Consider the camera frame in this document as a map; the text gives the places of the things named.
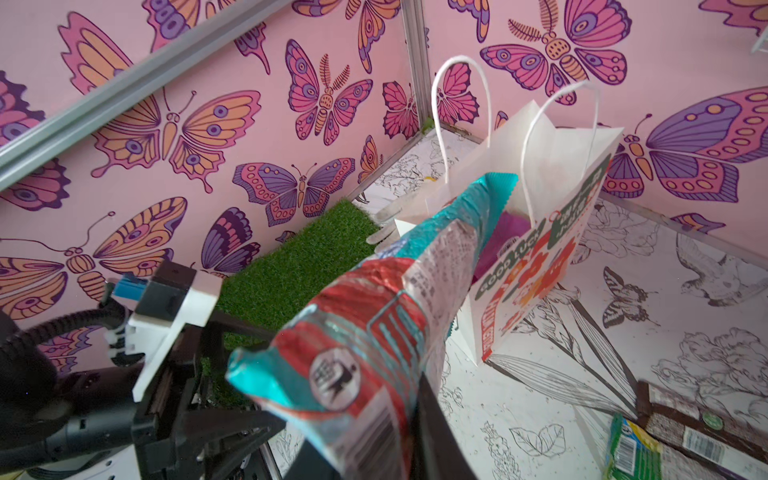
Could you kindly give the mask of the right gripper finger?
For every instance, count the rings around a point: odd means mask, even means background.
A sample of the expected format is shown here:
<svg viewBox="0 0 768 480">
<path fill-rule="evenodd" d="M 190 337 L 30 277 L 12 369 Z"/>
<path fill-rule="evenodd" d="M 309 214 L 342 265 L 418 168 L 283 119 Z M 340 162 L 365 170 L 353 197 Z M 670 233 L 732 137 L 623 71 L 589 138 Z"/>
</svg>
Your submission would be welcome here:
<svg viewBox="0 0 768 480">
<path fill-rule="evenodd" d="M 410 479 L 472 479 L 472 471 L 426 377 L 419 383 L 418 403 L 411 421 L 414 456 Z M 341 479 L 341 475 L 305 441 L 284 479 Z"/>
</svg>

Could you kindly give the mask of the green rainbow candy bag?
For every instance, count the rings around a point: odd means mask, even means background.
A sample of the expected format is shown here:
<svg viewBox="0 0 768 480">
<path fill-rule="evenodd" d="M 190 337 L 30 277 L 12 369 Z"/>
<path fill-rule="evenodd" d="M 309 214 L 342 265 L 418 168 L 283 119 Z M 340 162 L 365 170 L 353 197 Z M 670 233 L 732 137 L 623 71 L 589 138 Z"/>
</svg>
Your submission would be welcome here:
<svg viewBox="0 0 768 480">
<path fill-rule="evenodd" d="M 694 479 L 686 460 L 641 427 L 614 415 L 606 450 L 603 479 L 672 480 Z"/>
</svg>

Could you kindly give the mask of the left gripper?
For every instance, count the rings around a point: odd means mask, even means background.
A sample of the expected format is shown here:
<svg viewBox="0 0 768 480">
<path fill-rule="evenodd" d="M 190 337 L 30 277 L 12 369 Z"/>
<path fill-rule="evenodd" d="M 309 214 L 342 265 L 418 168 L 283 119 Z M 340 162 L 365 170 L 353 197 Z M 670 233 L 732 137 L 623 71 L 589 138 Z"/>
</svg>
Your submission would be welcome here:
<svg viewBox="0 0 768 480">
<path fill-rule="evenodd" d="M 215 399 L 229 357 L 225 335 L 262 350 L 273 331 L 216 312 L 204 327 L 186 325 L 139 403 L 133 439 L 143 479 L 278 479 L 270 440 L 284 421 L 245 398 Z"/>
</svg>

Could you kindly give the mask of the purple snack packet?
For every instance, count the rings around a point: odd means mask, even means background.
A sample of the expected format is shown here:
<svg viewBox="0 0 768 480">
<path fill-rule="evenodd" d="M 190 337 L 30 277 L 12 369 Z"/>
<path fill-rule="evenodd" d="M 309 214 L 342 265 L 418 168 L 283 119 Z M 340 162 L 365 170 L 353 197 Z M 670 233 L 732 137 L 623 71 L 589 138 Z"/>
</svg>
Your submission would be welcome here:
<svg viewBox="0 0 768 480">
<path fill-rule="evenodd" d="M 472 283 L 477 283 L 530 228 L 531 222 L 525 214 L 504 211 L 480 254 Z"/>
</svg>

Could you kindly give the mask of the teal candy bag with red label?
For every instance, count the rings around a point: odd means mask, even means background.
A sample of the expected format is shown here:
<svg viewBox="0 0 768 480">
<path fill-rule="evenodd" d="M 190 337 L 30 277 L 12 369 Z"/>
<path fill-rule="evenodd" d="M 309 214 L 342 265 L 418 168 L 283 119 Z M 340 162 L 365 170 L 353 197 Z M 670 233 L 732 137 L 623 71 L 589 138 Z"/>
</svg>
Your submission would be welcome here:
<svg viewBox="0 0 768 480">
<path fill-rule="evenodd" d="M 428 358 L 444 342 L 515 189 L 488 173 L 380 254 L 316 295 L 228 382 L 293 424 L 346 479 L 402 479 Z"/>
</svg>

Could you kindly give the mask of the dark brown snack bar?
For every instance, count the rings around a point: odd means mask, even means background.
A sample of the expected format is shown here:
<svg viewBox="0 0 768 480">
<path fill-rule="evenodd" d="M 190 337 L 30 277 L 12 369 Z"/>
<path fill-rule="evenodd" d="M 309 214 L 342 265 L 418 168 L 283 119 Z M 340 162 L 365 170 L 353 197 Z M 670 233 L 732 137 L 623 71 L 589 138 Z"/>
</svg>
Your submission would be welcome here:
<svg viewBox="0 0 768 480">
<path fill-rule="evenodd" d="M 767 477 L 767 437 L 726 415 L 646 381 L 637 385 L 640 427 L 726 479 Z"/>
</svg>

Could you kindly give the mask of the green artificial grass mat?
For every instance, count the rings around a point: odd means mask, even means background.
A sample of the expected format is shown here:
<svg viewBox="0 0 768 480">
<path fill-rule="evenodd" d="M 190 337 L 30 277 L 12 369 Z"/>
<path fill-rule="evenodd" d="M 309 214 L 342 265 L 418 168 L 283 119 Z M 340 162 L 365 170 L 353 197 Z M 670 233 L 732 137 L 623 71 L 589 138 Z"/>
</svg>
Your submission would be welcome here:
<svg viewBox="0 0 768 480">
<path fill-rule="evenodd" d="M 224 281 L 216 312 L 280 330 L 323 288 L 374 253 L 367 238 L 380 230 L 342 200 L 318 220 Z"/>
</svg>

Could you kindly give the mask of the white paper gift bag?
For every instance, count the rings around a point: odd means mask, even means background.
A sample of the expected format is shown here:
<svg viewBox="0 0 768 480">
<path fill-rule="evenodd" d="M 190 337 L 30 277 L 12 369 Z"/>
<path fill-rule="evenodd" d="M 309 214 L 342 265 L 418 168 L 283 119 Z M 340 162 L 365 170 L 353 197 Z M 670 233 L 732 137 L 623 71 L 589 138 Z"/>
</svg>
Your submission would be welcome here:
<svg viewBox="0 0 768 480">
<path fill-rule="evenodd" d="M 559 282 L 576 252 L 622 134 L 619 128 L 557 127 L 547 109 L 559 99 L 599 88 L 589 80 L 558 87 L 543 105 L 531 101 L 443 177 L 398 201 L 394 224 L 405 234 L 487 173 L 518 182 L 506 206 L 528 229 L 494 252 L 495 262 L 469 289 L 456 316 L 454 341 L 474 363 L 487 360 L 516 324 Z"/>
</svg>

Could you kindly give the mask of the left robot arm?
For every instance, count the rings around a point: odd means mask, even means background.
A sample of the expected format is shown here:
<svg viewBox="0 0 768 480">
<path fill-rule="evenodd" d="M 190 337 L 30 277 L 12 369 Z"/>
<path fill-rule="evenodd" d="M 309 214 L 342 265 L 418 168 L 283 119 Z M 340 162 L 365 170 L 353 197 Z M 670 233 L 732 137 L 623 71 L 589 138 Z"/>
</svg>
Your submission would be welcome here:
<svg viewBox="0 0 768 480">
<path fill-rule="evenodd" d="M 285 424 L 255 407 L 207 401 L 201 361 L 222 359 L 231 321 L 186 326 L 147 390 L 141 364 L 59 376 L 41 345 L 83 327 L 124 326 L 122 307 L 67 314 L 22 330 L 1 319 L 1 469 L 31 471 L 83 458 L 93 479 L 273 479 L 264 449 Z"/>
</svg>

